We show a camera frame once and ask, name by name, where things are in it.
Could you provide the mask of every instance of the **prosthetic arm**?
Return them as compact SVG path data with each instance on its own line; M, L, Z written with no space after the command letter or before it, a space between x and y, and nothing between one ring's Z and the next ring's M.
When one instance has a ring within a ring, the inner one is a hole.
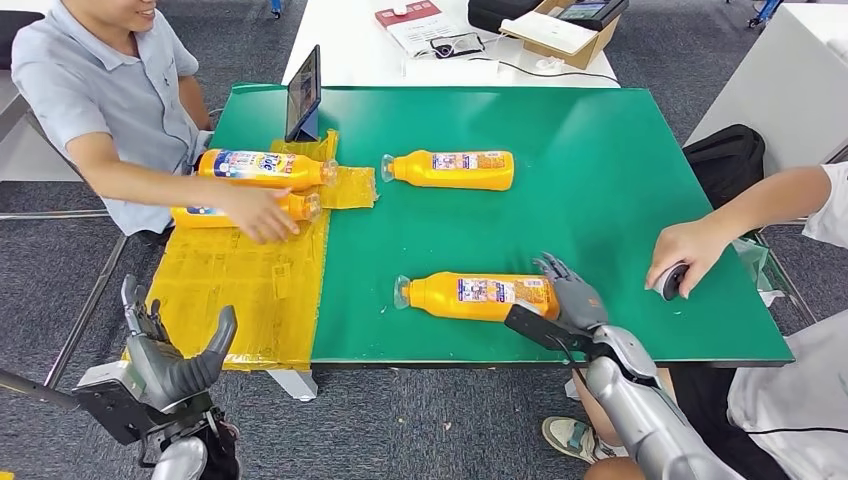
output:
M706 446L657 379L657 366L629 331L610 325L598 293L559 259L535 263L556 291L560 316L514 305L506 325L551 350L585 354L586 387L648 480L744 480Z
M208 389L218 379L236 332L232 307L224 307L206 350L184 359L168 338L159 301L148 313L146 290L128 275L122 288L130 328L130 361L86 371L73 394L80 406L123 445L141 441L138 463L154 468L153 480L235 480L238 430L224 421ZM149 441L162 452L145 461Z

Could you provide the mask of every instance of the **human hand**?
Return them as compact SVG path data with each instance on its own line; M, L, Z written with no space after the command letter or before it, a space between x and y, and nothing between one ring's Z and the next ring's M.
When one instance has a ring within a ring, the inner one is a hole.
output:
M663 229L654 247L654 258L645 277L645 289L653 288L660 276L678 262L689 265L680 283L680 295L689 298L692 289L715 265L733 240L710 217Z
M256 243L278 242L289 233L300 232L297 223L278 203L290 191L226 184L215 206Z

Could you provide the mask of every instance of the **device screen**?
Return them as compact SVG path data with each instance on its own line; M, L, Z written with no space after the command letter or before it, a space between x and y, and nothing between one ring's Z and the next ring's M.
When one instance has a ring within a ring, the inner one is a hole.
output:
M575 3L560 13L557 18L560 20L592 18L606 5L606 2Z
M288 107L286 110L286 133L300 128L318 98L318 49L312 50L309 57L289 82Z

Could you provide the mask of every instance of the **man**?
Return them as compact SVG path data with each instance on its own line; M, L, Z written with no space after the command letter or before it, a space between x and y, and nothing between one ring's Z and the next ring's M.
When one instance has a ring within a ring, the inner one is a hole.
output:
M197 60L153 0L62 0L22 29L12 79L121 230L162 233L172 206L226 212L258 242L297 233L287 191L187 176L210 134Z
M700 220L666 228L646 285L683 261L690 268L680 293L688 298L734 238L805 215L810 215L805 235L848 248L848 163L776 174ZM684 367L661 370L660 377L710 449L746 479L848 478L848 311L787 342L796 362L781 368ZM632 460L616 458L621 441L579 382L575 378L594 430L553 417L545 420L545 438L591 463L587 480L644 478ZM569 445L572 436L579 448Z

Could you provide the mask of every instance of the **black bag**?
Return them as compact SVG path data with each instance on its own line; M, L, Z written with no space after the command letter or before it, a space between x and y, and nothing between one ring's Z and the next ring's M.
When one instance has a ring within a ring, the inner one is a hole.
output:
M502 21L515 20L540 3L542 0L469 0L468 23L499 34Z
M766 144L745 125L731 125L683 149L713 208L763 179Z
M12 68L12 41L18 30L44 18L35 12L0 10L0 70Z

